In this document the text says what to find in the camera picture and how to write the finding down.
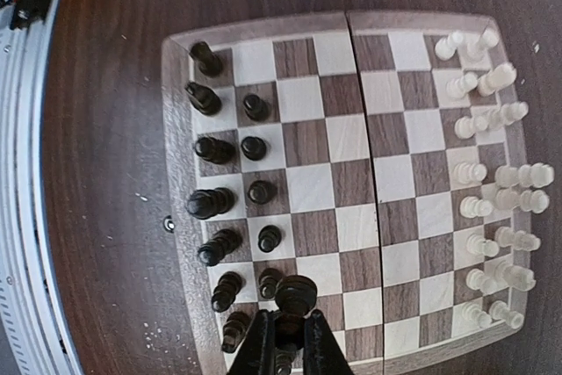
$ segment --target dark square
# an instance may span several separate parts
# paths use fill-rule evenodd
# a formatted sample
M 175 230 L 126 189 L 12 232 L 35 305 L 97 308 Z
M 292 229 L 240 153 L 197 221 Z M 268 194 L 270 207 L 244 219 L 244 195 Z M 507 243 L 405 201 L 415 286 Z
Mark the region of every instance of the dark square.
M 383 289 L 385 323 L 406 320 L 420 314 L 420 281 Z
M 420 239 L 420 277 L 427 278 L 453 271 L 453 234 Z
M 344 293 L 374 289 L 382 285 L 380 250 L 378 248 L 342 252 L 340 254 L 340 266 Z
M 433 84 L 431 72 L 399 72 L 398 80 L 400 81 L 400 90 L 406 110 L 436 109 L 439 107 L 436 86 Z
M 297 256 L 338 251 L 335 210 L 291 214 L 291 220 Z
M 235 88 L 236 92 L 236 117 L 238 127 L 265 125 L 279 121 L 279 102 L 277 100 L 277 85 L 275 83 L 258 83 Z M 243 101 L 248 94 L 256 94 L 270 107 L 270 116 L 261 122 L 256 122 L 248 117 L 244 111 Z
M 333 162 L 335 206 L 359 206 L 375 202 L 371 160 Z
M 354 35 L 353 45 L 359 71 L 396 68 L 387 35 Z
M 357 74 L 321 76 L 320 87 L 327 118 L 364 112 Z
M 283 138 L 287 167 L 330 161 L 324 119 L 284 123 Z
M 287 175 L 285 174 L 285 169 L 244 173 L 242 178 L 244 181 L 244 194 L 246 195 L 246 215 L 248 217 L 263 217 L 265 215 L 289 213 L 289 190 L 287 189 Z M 277 188 L 276 196 L 267 204 L 254 204 L 248 198 L 249 186 L 256 180 L 271 182 Z
M 453 308 L 420 317 L 420 347 L 444 342 L 452 336 Z
M 382 246 L 416 240 L 418 219 L 415 199 L 378 204 L 378 228 Z
M 273 43 L 277 78 L 318 75 L 313 39 Z
M 412 154 L 415 195 L 430 195 L 450 190 L 447 155 L 444 151 Z
M 445 137 L 445 147 L 446 148 L 460 148 L 460 147 L 470 147 L 476 145 L 474 137 L 467 140 L 461 140 L 455 134 L 455 123 L 460 118 L 464 116 L 471 118 L 471 111 L 469 108 L 461 109 L 441 109 L 441 122 L 443 124 L 443 135 Z
M 367 116 L 367 132 L 373 157 L 403 155 L 410 152 L 404 113 Z

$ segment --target light square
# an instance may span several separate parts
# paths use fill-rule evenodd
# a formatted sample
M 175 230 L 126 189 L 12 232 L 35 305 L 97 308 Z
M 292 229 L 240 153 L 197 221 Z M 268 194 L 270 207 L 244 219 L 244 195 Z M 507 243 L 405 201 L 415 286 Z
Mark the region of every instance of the light square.
M 404 112 L 410 153 L 428 153 L 445 149 L 441 115 L 438 110 Z
M 339 254 L 297 258 L 297 271 L 301 276 L 314 280 L 318 287 L 318 296 L 329 296 L 342 292 Z
M 326 118 L 331 162 L 369 158 L 367 126 L 363 114 Z
M 418 241 L 383 246 L 383 285 L 400 285 L 420 278 Z
M 277 81 L 277 96 L 282 122 L 324 118 L 324 105 L 318 76 Z
M 374 163 L 379 202 L 398 201 L 415 196 L 410 155 L 375 158 Z
M 382 289 L 343 294 L 345 329 L 371 327 L 383 323 Z

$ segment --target black pawn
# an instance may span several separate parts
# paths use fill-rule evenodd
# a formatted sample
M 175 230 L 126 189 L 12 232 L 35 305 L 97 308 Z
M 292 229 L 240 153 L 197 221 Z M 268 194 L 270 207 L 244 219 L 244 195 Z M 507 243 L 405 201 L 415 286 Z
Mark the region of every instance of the black pawn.
M 267 153 L 265 141 L 255 136 L 247 136 L 244 138 L 240 147 L 244 156 L 253 162 L 262 160 Z
M 226 141 L 217 140 L 210 136 L 199 138 L 193 146 L 195 154 L 206 162 L 224 164 L 232 160 L 235 154 L 234 146 Z
M 214 234 L 197 251 L 199 261 L 207 267 L 214 267 L 226 255 L 232 254 L 242 244 L 242 238 L 234 231 L 224 228 Z
M 251 319 L 244 312 L 234 312 L 228 316 L 222 328 L 222 351 L 234 353 L 238 349 L 248 332 L 250 322 Z
M 283 278 L 283 275 L 273 268 L 266 268 L 265 270 L 263 270 L 262 274 L 260 274 L 260 277 L 257 280 L 259 284 L 260 295 L 262 296 L 262 298 L 275 298 L 277 283 L 279 283 L 281 278 Z
M 204 41 L 199 41 L 191 46 L 190 56 L 197 63 L 203 75 L 213 78 L 219 76 L 222 72 L 223 67 L 220 57 L 213 53 Z
M 242 277 L 229 271 L 222 275 L 213 290 L 211 305 L 214 312 L 225 312 L 236 300 L 236 295 L 242 289 Z
M 196 219 L 207 220 L 227 213 L 234 202 L 235 196 L 228 188 L 197 190 L 187 201 L 187 212 Z
M 205 116 L 212 116 L 220 112 L 222 103 L 219 96 L 209 87 L 190 82 L 185 86 L 191 104 Z
M 242 102 L 250 119 L 261 122 L 270 116 L 270 107 L 256 94 L 248 94 Z
M 277 194 L 277 188 L 271 182 L 256 180 L 248 189 L 248 198 L 254 204 L 262 206 L 270 202 Z
M 257 236 L 257 247 L 266 254 L 269 254 L 273 249 L 279 246 L 283 236 L 281 230 L 276 226 L 266 226 L 260 230 Z

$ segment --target folding chessboard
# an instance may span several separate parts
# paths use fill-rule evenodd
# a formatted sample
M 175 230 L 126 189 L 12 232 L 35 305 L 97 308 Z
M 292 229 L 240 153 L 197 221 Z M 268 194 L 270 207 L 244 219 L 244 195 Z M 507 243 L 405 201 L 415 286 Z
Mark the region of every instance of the folding chessboard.
M 503 249 L 494 259 L 466 251 L 472 233 L 494 236 L 500 226 L 530 230 L 529 215 L 499 212 L 466 219 L 462 198 L 492 198 L 492 175 L 502 164 L 526 163 L 521 122 L 460 140 L 453 131 L 474 116 L 516 101 L 513 86 L 491 97 L 461 100 L 445 84 L 466 71 L 485 73 L 508 61 L 503 44 L 473 63 L 462 49 L 440 61 L 435 43 L 460 30 L 476 39 L 491 18 L 413 12 L 314 14 L 215 27 L 164 41 L 162 93 L 169 188 L 185 296 L 203 373 L 226 373 L 234 355 L 220 351 L 222 325 L 233 311 L 275 309 L 257 292 L 266 268 L 302 274 L 317 285 L 317 307 L 355 374 L 404 373 L 496 342 L 514 330 L 501 321 L 480 329 L 461 306 L 487 310 L 497 299 L 524 314 L 527 293 L 500 285 L 483 297 L 466 287 L 474 268 L 486 273 L 509 260 L 529 267 L 529 254 Z M 225 64 L 218 78 L 201 75 L 189 57 L 205 40 Z M 192 109 L 188 81 L 212 87 L 221 112 Z M 270 106 L 267 121 L 244 114 L 241 100 L 255 93 Z M 268 144 L 259 162 L 238 154 L 228 165 L 200 161 L 193 142 L 208 135 L 240 145 L 254 135 Z M 482 162 L 482 184 L 460 185 L 459 162 Z M 268 180 L 277 196 L 265 206 L 246 199 L 255 180 Z M 227 187 L 235 207 L 207 221 L 185 209 L 195 189 Z M 260 229 L 281 228 L 284 239 L 269 254 L 257 248 Z M 242 246 L 206 268 L 196 250 L 222 228 L 236 230 Z M 211 293 L 224 272 L 245 279 L 234 305 L 211 309 Z M 299 360 L 293 372 L 302 371 Z

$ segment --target dark wood surface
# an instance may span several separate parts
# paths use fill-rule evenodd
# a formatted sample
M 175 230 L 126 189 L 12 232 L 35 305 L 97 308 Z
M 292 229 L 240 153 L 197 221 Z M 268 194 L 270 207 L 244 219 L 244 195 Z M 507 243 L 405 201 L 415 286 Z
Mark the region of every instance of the dark wood surface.
M 529 158 L 562 175 L 562 0 L 62 0 L 48 76 L 43 170 L 56 274 L 84 373 L 200 373 L 175 239 L 162 229 L 170 213 L 162 40 L 239 20 L 353 9 L 495 17 L 519 70 L 519 95 L 530 104 L 524 121 Z M 543 247 L 533 254 L 538 284 L 525 328 L 416 374 L 562 371 L 562 201 L 557 186 L 549 191 L 551 208 L 533 217 Z

